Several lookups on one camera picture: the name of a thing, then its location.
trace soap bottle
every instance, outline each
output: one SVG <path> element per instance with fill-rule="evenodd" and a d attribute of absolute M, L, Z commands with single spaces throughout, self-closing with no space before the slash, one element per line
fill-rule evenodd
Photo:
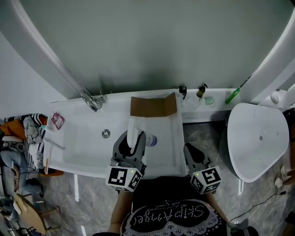
<path fill-rule="evenodd" d="M 240 92 L 240 88 L 237 88 L 231 96 L 229 96 L 227 99 L 225 99 L 225 104 L 229 104 L 229 102 Z"/>
<path fill-rule="evenodd" d="M 199 90 L 198 90 L 198 92 L 197 92 L 197 96 L 198 96 L 199 98 L 201 98 L 201 97 L 203 96 L 203 94 L 204 94 L 206 88 L 208 88 L 208 87 L 207 87 L 207 85 L 206 85 L 205 83 L 203 84 L 203 86 L 199 87 Z"/>

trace soap dispenser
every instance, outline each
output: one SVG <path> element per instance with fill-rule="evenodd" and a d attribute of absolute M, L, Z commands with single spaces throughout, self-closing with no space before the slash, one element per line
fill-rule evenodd
<path fill-rule="evenodd" d="M 198 96 L 199 98 L 201 98 L 201 97 L 203 96 L 203 94 L 204 94 L 206 88 L 208 88 L 208 87 L 207 87 L 207 85 L 206 85 L 205 83 L 203 84 L 203 86 L 199 87 L 199 90 L 198 90 L 198 92 L 197 92 L 197 96 Z"/>

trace white sink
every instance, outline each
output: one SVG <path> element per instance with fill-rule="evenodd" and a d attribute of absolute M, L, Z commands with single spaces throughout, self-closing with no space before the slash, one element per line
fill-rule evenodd
<path fill-rule="evenodd" d="M 230 113 L 227 138 L 236 174 L 253 182 L 286 152 L 289 129 L 280 110 L 240 103 Z"/>
<path fill-rule="evenodd" d="M 105 177 L 106 167 L 111 162 L 112 149 L 116 140 L 128 128 L 130 99 L 134 97 L 166 97 L 176 89 L 108 94 L 102 108 L 93 112 L 81 99 L 50 104 L 50 113 L 57 112 L 65 123 L 57 130 L 51 120 L 47 125 L 54 133 L 47 132 L 46 138 L 65 147 L 45 143 L 44 162 L 49 158 L 49 167 L 70 173 L 93 177 Z M 164 118 L 145 118 L 141 129 L 158 138 L 155 147 L 146 147 L 144 164 L 147 165 L 145 178 L 159 176 L 185 176 L 183 155 L 182 119 L 177 99 L 177 113 Z M 102 131 L 110 130 L 110 137 L 104 138 Z"/>

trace pink packet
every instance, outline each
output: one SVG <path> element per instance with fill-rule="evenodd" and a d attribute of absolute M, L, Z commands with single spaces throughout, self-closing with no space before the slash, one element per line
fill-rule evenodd
<path fill-rule="evenodd" d="M 55 127 L 59 130 L 63 126 L 65 119 L 58 113 L 55 113 L 53 117 L 51 118 L 51 121 L 52 123 L 55 124 Z"/>

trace sink drain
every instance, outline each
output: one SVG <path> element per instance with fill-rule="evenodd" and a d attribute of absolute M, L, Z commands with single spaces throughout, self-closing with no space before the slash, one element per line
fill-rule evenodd
<path fill-rule="evenodd" d="M 103 130 L 101 134 L 104 138 L 108 138 L 111 135 L 109 130 Z"/>

